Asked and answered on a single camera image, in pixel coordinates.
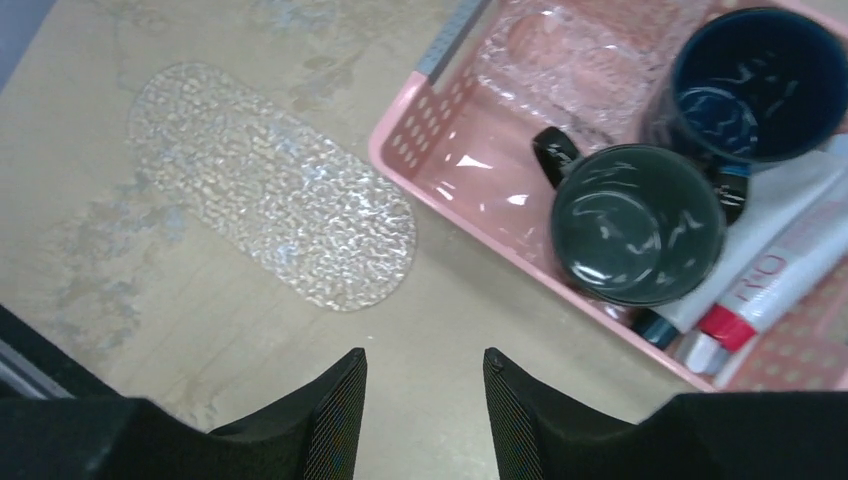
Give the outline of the clear textured oval tray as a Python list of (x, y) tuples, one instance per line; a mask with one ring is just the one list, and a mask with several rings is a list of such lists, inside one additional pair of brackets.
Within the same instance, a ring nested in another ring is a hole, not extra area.
[(316, 306), (376, 305), (412, 266), (407, 197), (215, 66), (154, 74), (128, 113), (127, 135), (145, 178)]

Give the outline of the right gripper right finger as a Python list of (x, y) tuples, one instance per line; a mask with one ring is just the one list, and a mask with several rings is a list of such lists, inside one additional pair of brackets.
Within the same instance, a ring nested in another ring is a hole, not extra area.
[(844, 479), (847, 395), (684, 393), (639, 423), (536, 379), (490, 347), (485, 397), (502, 479)]

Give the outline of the dark blue mug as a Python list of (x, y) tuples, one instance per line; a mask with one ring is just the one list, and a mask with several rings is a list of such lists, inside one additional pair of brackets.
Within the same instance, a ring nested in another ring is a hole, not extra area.
[(843, 42), (801, 14), (746, 8), (709, 21), (684, 44), (638, 138), (704, 167), (734, 223), (756, 167), (815, 149), (846, 112)]

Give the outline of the dark green mug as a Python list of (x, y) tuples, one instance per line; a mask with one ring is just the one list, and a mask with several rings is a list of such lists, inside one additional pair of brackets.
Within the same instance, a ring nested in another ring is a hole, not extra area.
[(549, 232), (569, 281), (601, 300), (656, 307), (707, 279), (728, 225), (712, 184), (686, 157), (643, 143), (582, 154), (548, 127), (532, 150), (555, 190)]

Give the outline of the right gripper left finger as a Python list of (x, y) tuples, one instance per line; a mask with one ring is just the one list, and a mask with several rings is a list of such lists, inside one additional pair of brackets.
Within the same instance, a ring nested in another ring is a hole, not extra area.
[(4, 479), (350, 479), (367, 380), (353, 348), (311, 382), (209, 432), (148, 399), (4, 399)]

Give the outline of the pink plastic basket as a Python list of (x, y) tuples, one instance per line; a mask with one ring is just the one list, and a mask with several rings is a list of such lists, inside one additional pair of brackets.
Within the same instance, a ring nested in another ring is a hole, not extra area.
[(502, 8), (500, 1), (459, 4), (373, 130), (372, 165), (578, 309), (586, 321), (696, 389), (845, 389), (847, 348), (835, 338), (847, 316), (845, 263), (713, 377), (691, 372), (672, 349), (653, 347), (631, 331), (632, 311), (566, 286), (543, 228), (553, 193), (531, 163), (533, 122), (485, 92), (472, 72), (482, 36)]

